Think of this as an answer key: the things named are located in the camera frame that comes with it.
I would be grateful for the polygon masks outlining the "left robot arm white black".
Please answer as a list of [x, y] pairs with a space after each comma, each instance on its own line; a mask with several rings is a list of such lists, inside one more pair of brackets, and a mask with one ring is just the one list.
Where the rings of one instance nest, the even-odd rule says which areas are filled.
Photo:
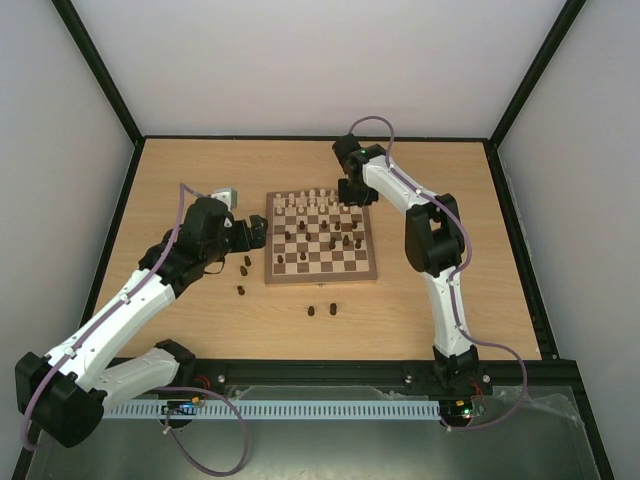
[[181, 205], [174, 227], [150, 247], [118, 293], [78, 331], [43, 356], [26, 353], [15, 366], [16, 397], [26, 423], [64, 447], [84, 441], [109, 410], [171, 384], [192, 354], [162, 343], [119, 366], [111, 361], [148, 320], [229, 254], [261, 249], [268, 221], [237, 220], [228, 192]]

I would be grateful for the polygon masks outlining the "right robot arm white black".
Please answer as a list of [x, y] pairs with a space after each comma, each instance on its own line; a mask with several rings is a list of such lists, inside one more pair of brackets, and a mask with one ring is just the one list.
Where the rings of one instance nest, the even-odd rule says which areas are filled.
[[469, 253], [458, 205], [417, 183], [381, 145], [362, 146], [349, 133], [332, 145], [346, 177], [338, 181], [339, 201], [369, 206], [384, 197], [404, 215], [404, 250], [426, 281], [434, 323], [433, 376], [447, 391], [460, 390], [479, 362], [470, 339], [461, 293], [462, 256]]

